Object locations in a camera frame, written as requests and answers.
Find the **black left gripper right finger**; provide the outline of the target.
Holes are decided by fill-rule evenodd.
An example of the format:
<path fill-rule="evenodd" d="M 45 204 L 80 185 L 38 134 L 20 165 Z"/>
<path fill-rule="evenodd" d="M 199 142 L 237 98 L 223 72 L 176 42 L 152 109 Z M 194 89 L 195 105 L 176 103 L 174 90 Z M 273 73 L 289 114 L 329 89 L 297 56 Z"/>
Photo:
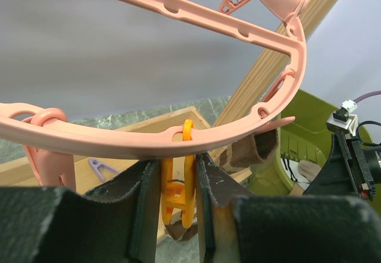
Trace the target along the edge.
<path fill-rule="evenodd" d="M 196 156 L 201 262 L 379 262 L 380 217 L 348 196 L 258 196 Z"/>

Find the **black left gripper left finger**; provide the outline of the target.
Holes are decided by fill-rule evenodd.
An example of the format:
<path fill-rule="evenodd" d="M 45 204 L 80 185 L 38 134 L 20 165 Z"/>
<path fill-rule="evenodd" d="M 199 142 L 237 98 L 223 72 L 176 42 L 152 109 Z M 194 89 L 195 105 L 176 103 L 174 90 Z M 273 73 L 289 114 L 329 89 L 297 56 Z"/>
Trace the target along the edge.
<path fill-rule="evenodd" d="M 2 262 L 154 262 L 160 163 L 139 161 L 84 195 L 1 189 Z"/>

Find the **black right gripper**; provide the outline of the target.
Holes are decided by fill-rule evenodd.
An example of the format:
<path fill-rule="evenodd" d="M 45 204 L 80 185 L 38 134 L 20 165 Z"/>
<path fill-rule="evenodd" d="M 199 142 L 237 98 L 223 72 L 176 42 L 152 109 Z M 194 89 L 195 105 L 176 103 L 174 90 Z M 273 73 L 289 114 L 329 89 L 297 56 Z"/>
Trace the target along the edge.
<path fill-rule="evenodd" d="M 375 199 L 380 184 L 380 145 L 363 144 L 357 137 L 332 135 L 329 157 L 304 195 L 360 196 Z"/>

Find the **purple plastic clip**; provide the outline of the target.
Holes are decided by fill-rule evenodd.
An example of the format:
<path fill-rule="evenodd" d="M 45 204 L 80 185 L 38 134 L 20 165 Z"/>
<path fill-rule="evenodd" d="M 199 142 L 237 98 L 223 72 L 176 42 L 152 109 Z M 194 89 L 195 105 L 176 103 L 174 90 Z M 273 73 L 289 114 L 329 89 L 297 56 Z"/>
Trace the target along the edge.
<path fill-rule="evenodd" d="M 104 183 L 105 182 L 105 177 L 102 174 L 102 170 L 107 170 L 113 174 L 119 174 L 120 172 L 116 170 L 115 168 L 109 166 L 108 164 L 95 159 L 95 158 L 89 158 L 88 159 L 88 164 L 91 168 L 91 170 L 94 172 L 94 174 L 97 176 L 97 178 Z"/>

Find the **orange plastic clip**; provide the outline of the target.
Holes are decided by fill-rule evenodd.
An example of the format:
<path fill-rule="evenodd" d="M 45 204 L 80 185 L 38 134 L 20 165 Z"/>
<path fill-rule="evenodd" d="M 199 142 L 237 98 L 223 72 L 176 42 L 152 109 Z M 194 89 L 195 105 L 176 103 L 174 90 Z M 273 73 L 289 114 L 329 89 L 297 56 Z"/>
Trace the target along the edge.
<path fill-rule="evenodd" d="M 161 217 L 165 225 L 170 224 L 173 210 L 181 210 L 182 226 L 193 223 L 196 204 L 195 155 L 186 155 L 183 165 L 184 179 L 173 178 L 173 159 L 161 160 Z"/>

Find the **brown striped sock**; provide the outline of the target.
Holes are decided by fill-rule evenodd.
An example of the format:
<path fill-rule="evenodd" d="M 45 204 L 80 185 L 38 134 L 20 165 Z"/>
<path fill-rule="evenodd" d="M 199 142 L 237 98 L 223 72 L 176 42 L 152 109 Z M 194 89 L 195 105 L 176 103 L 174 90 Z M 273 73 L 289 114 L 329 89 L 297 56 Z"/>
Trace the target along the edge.
<path fill-rule="evenodd" d="M 227 146 L 215 163 L 227 174 L 237 173 L 252 165 L 266 163 L 275 154 L 278 145 L 278 129 L 250 134 Z"/>
<path fill-rule="evenodd" d="M 184 228 L 182 225 L 182 213 L 172 215 L 170 223 L 165 224 L 165 233 L 177 242 L 186 242 L 198 234 L 197 214 L 193 216 L 192 225 Z"/>

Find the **pink round clip hanger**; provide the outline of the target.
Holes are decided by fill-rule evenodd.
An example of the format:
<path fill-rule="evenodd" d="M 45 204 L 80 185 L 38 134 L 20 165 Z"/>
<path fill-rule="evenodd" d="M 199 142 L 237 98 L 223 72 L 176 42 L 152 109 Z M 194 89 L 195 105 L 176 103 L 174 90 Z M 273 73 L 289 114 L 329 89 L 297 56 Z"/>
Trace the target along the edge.
<path fill-rule="evenodd" d="M 119 0 L 1 0 L 1 102 L 116 129 L 186 105 L 210 122 L 261 48 Z"/>

